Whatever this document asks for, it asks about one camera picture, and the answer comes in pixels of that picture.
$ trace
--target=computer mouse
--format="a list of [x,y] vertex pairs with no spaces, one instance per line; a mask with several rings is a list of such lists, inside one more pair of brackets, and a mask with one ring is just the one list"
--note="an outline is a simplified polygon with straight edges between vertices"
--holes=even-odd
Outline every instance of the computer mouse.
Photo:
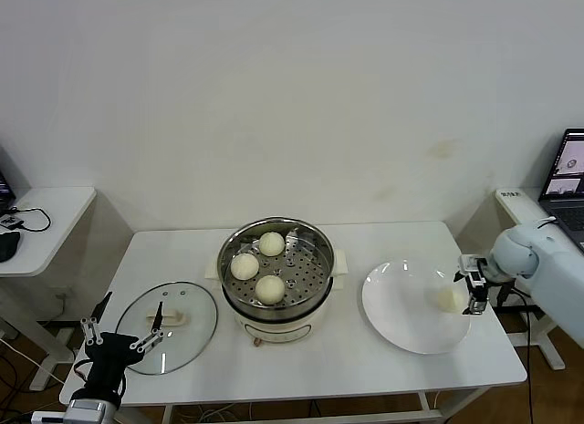
[[19,240],[20,233],[18,231],[0,234],[0,263],[6,262],[15,256]]

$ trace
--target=laptop screen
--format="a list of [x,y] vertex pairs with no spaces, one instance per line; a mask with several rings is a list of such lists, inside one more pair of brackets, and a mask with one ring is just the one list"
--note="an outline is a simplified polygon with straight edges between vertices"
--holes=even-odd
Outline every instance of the laptop screen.
[[584,199],[584,129],[568,129],[539,199]]

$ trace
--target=white side table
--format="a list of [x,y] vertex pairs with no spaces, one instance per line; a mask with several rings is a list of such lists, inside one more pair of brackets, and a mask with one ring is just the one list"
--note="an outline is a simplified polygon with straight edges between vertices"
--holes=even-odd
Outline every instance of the white side table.
[[[498,189],[495,192],[495,197],[509,217],[511,217],[515,223],[519,224],[549,217],[549,214],[537,203],[539,193],[540,189],[508,188]],[[574,246],[574,243],[556,225],[546,225],[542,228],[542,231],[548,232],[549,235],[554,237],[558,243],[561,243],[567,251],[582,255],[581,251]],[[539,347],[541,353],[544,355],[544,358],[552,369],[556,371],[565,369],[566,364],[564,363],[564,360],[548,336],[548,333],[556,328],[558,324],[556,324],[548,315],[543,316],[541,319],[537,319],[532,313],[522,313],[521,316],[526,323],[528,315],[531,324],[531,345]],[[527,332],[510,333],[508,336],[513,346],[527,346]]]
[[[74,355],[66,344],[73,333],[73,328],[63,328],[52,336],[40,326],[35,315],[24,303],[17,301],[1,286],[3,277],[27,277],[41,274],[67,239],[71,230],[88,208],[95,197],[92,187],[63,187],[31,189],[20,195],[15,206],[20,209],[42,208],[50,216],[52,224],[42,233],[26,233],[18,245],[13,258],[0,263],[0,317],[14,328],[47,351],[42,367],[52,372],[59,363],[72,363]],[[44,217],[37,213],[23,214],[26,225],[42,226],[46,223]],[[47,385],[49,375],[38,371],[33,378],[30,389],[43,390]]]

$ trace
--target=laptop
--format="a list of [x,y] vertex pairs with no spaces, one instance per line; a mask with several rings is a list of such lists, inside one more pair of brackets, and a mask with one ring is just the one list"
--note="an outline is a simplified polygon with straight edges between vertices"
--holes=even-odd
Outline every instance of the laptop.
[[6,210],[15,199],[15,194],[6,182],[6,179],[2,173],[0,173],[0,216],[2,212]]
[[539,205],[584,252],[584,129],[566,129]]

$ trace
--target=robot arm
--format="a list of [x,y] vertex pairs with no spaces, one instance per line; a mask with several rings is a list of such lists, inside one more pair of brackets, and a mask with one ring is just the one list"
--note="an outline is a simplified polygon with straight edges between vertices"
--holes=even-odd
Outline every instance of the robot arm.
[[111,292],[96,305],[89,319],[81,319],[88,359],[79,361],[74,369],[78,375],[82,375],[77,372],[78,366],[92,363],[87,379],[83,378],[85,385],[73,393],[65,413],[35,412],[33,424],[113,424],[113,416],[120,407],[126,389],[126,367],[142,361],[144,355],[162,341],[164,333],[161,331],[162,302],[158,305],[151,332],[146,337],[140,339],[118,333],[101,333],[98,323],[110,297]]
[[584,255],[568,252],[538,222],[503,231],[487,258],[463,255],[455,281],[466,280],[470,299],[464,312],[486,309],[488,288],[522,283],[531,298],[584,347]]

